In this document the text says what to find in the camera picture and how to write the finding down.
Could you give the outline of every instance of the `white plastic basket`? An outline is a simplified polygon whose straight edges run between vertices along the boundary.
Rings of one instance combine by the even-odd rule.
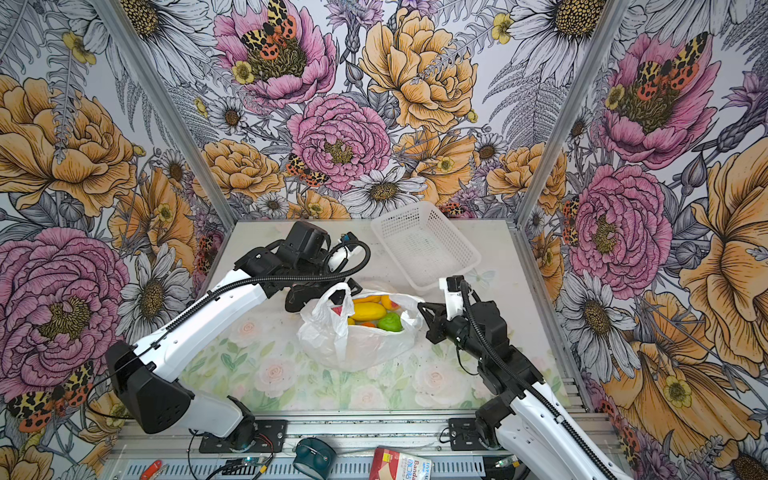
[[[480,252],[430,202],[400,207],[371,220],[387,253],[419,291],[442,276],[462,275],[480,263]]]

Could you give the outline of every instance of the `floral tablecloth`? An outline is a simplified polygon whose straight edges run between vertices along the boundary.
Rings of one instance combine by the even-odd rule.
[[[237,224],[213,276],[214,284],[236,258],[255,246],[284,238],[291,224]],[[531,358],[561,401],[567,402],[505,222],[463,220],[455,224],[483,256],[466,277],[484,300],[496,301],[513,344]],[[355,276],[363,286],[386,282],[398,292],[415,294],[390,263],[368,222],[322,222],[322,227],[334,238],[353,231],[371,246],[370,264]],[[422,296],[442,301],[438,290]],[[301,350],[296,332],[303,321],[299,314],[284,311],[284,297],[285,293],[278,293],[219,335],[190,363],[182,382],[218,396],[235,396],[253,411],[473,409],[491,397],[479,376],[462,370],[452,343],[432,345],[423,335],[412,350],[382,365],[359,372],[327,369]],[[476,372],[474,359],[464,353],[461,359],[469,372]]]

